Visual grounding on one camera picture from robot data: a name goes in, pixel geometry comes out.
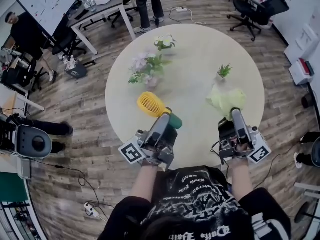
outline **person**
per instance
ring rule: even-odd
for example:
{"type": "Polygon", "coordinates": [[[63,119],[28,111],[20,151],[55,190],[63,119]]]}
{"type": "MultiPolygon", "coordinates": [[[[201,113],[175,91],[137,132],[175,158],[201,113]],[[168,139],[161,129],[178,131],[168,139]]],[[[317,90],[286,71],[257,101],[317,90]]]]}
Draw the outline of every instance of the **person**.
{"type": "Polygon", "coordinates": [[[35,60],[39,61],[41,66],[49,74],[49,81],[54,83],[57,72],[52,70],[43,57],[42,49],[52,51],[51,43],[42,34],[38,28],[37,22],[27,13],[24,12],[17,16],[12,11],[5,17],[5,22],[12,25],[11,36],[15,42],[35,60]]]}
{"type": "Polygon", "coordinates": [[[229,166],[232,194],[216,168],[158,172],[144,160],[98,240],[290,239],[289,217],[265,188],[253,188],[248,160],[233,158],[229,166]]]}
{"type": "Polygon", "coordinates": [[[151,30],[150,22],[155,22],[156,19],[158,19],[160,23],[164,21],[165,15],[160,0],[151,0],[152,10],[154,13],[154,16],[151,17],[148,15],[147,0],[136,0],[136,4],[139,8],[141,19],[140,26],[134,29],[134,33],[136,35],[149,32],[151,30]]]}
{"type": "MultiPolygon", "coordinates": [[[[319,138],[320,138],[320,132],[309,131],[301,138],[300,143],[301,144],[315,143],[319,138]]],[[[295,167],[297,169],[301,169],[303,165],[319,167],[319,166],[316,166],[315,163],[313,162],[311,154],[294,153],[293,159],[294,159],[295,167]]]]}

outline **power strip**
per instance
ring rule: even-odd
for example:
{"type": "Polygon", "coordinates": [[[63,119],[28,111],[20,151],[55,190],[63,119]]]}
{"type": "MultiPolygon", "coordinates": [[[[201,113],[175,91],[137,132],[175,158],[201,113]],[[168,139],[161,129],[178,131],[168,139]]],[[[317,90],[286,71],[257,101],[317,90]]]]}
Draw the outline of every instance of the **power strip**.
{"type": "Polygon", "coordinates": [[[98,217],[98,218],[100,218],[101,220],[107,222],[105,219],[101,218],[99,212],[97,212],[96,209],[93,208],[91,204],[89,204],[89,203],[86,202],[86,203],[84,204],[84,208],[89,212],[90,216],[93,216],[93,217],[95,217],[95,218],[98,217]]]}
{"type": "Polygon", "coordinates": [[[176,10],[178,13],[187,12],[187,11],[188,11],[188,9],[185,8],[185,7],[177,7],[175,10],[176,10]]]}

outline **wooden floor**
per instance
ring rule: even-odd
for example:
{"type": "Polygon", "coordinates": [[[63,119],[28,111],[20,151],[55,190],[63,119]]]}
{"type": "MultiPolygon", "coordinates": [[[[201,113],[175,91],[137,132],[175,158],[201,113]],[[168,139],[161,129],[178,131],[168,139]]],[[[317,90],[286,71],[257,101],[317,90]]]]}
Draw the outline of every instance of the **wooden floor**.
{"type": "MultiPolygon", "coordinates": [[[[251,41],[245,27],[230,32],[230,27],[239,22],[227,19],[227,14],[236,13],[233,3],[228,0],[162,0],[162,5],[164,9],[176,6],[191,9],[195,22],[206,22],[207,27],[227,34],[252,56],[265,89],[264,115],[259,129],[272,149],[272,154],[264,162],[251,167],[252,181],[255,186],[260,183],[269,171],[271,160],[283,154],[274,161],[269,177],[261,186],[267,188],[293,218],[307,200],[303,191],[294,188],[294,183],[317,184],[320,179],[319,169],[308,166],[296,169],[293,155],[298,151],[310,150],[309,146],[301,146],[297,142],[306,132],[317,131],[318,124],[314,109],[303,109],[301,106],[301,97],[306,91],[293,83],[288,71],[290,64],[284,56],[286,46],[273,29],[262,31],[255,42],[251,41]],[[293,145],[292,150],[284,154],[293,145]]],[[[130,14],[134,16],[133,27],[138,27],[138,13],[130,14]]],[[[168,12],[165,16],[166,25],[177,24],[168,18],[168,12]]],[[[192,23],[190,12],[173,11],[171,17],[182,23],[192,23]]],[[[116,23],[116,29],[112,29],[109,22],[101,22],[91,26],[85,34],[100,53],[106,52],[107,55],[98,59],[96,65],[88,67],[87,77],[75,80],[63,73],[61,61],[46,53],[45,57],[59,76],[52,85],[48,79],[44,79],[42,91],[31,95],[32,101],[46,108],[44,112],[32,110],[31,113],[33,119],[57,123],[68,121],[74,128],[71,137],[54,136],[67,148],[64,152],[50,155],[44,162],[85,172],[89,182],[97,189],[100,201],[115,206],[129,194],[139,168],[129,166],[118,154],[117,148],[122,143],[108,119],[105,87],[113,63],[131,38],[122,19],[116,23]]],[[[89,60],[90,52],[80,58],[89,60]]],[[[35,162],[32,163],[31,172],[31,196],[48,238],[97,239],[105,222],[86,215],[84,203],[94,201],[95,195],[88,185],[79,186],[79,174],[35,162]]],[[[111,214],[112,208],[101,207],[107,215],[111,214]]],[[[300,224],[292,221],[294,239],[300,239],[309,222],[308,219],[300,224]]]]}

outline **gray pants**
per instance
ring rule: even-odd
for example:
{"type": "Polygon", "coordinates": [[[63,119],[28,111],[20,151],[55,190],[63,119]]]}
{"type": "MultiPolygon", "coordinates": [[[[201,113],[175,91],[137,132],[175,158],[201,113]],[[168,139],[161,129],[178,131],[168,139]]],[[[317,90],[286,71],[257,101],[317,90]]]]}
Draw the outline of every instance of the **gray pants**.
{"type": "MultiPolygon", "coordinates": [[[[141,28],[147,29],[150,27],[147,0],[136,0],[136,4],[139,7],[141,28]]],[[[152,10],[156,18],[164,17],[164,10],[162,9],[160,0],[151,0],[152,10]]]]}

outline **yellow fan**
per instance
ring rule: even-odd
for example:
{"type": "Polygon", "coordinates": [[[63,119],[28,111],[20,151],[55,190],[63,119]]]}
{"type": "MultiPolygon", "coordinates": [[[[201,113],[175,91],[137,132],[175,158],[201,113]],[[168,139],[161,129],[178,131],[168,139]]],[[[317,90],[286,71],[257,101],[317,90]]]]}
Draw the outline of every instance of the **yellow fan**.
{"type": "Polygon", "coordinates": [[[159,118],[163,113],[167,112],[170,115],[169,124],[175,129],[181,128],[181,119],[173,114],[171,109],[166,107],[162,100],[152,92],[143,92],[136,103],[143,112],[154,118],[159,118]]]}

